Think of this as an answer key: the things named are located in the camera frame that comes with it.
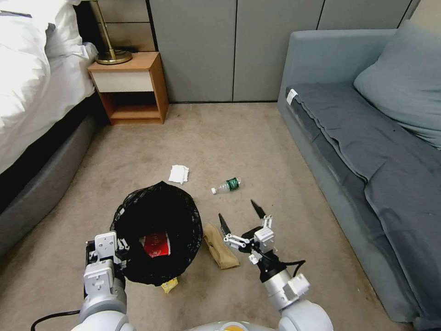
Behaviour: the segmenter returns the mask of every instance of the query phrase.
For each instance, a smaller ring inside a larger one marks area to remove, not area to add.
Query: nightstand
[[[94,63],[89,73],[112,125],[165,121],[169,99],[158,52],[134,53],[125,63]]]

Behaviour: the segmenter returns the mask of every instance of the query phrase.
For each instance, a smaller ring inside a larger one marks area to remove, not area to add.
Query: carpet
[[[203,225],[222,213],[235,234],[260,224],[250,199],[273,215],[283,261],[305,259],[306,295],[329,314],[335,330],[410,330],[389,320],[275,103],[171,105],[164,125],[100,128],[62,200],[0,261],[0,320],[26,330],[34,320],[75,310],[83,299],[85,241],[108,231],[126,195],[167,180],[173,164],[190,168],[187,191]],[[224,195],[210,188],[234,176],[243,186]],[[205,243],[168,295],[127,282],[128,316],[142,330],[184,330],[218,320],[277,328],[257,267],[219,270]],[[38,330],[70,330],[78,316]]]

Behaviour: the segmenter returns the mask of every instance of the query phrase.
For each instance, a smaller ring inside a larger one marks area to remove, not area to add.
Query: black trash bag
[[[137,283],[161,284],[181,275],[202,242],[202,224],[192,197],[159,182],[130,193],[118,207],[110,230],[130,246],[124,276]],[[150,257],[140,242],[147,234],[167,232],[170,255]]]

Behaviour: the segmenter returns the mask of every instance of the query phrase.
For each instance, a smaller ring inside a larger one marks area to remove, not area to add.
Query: sofa armrest
[[[351,81],[373,64],[396,29],[296,31],[289,38],[280,94],[298,83]]]

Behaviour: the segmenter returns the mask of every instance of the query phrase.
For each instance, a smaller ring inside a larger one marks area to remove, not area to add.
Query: black cable
[[[254,249],[256,249],[256,251],[257,251],[259,254],[261,254],[265,259],[267,259],[268,261],[271,261],[271,262],[273,262],[273,263],[281,263],[281,264],[283,264],[283,265],[285,265],[285,266],[292,266],[292,265],[297,266],[297,267],[295,268],[295,270],[294,270],[294,275],[293,275],[293,277],[296,276],[296,274],[297,274],[297,272],[299,271],[300,267],[306,262],[306,260],[298,260],[298,261],[294,261],[294,262],[282,262],[282,261],[278,261],[278,260],[275,260],[275,259],[273,259],[273,258],[267,256],[267,255],[266,255],[264,252],[262,252],[258,247],[255,247]]]
[[[55,313],[55,314],[50,314],[50,315],[47,315],[45,317],[39,318],[34,323],[32,323],[31,331],[35,331],[35,326],[37,324],[39,324],[40,322],[43,322],[45,320],[48,320],[48,319],[51,319],[51,318],[54,318],[54,317],[69,316],[69,315],[76,315],[76,314],[79,314],[79,310],[73,310],[73,311],[70,311],[70,312]]]

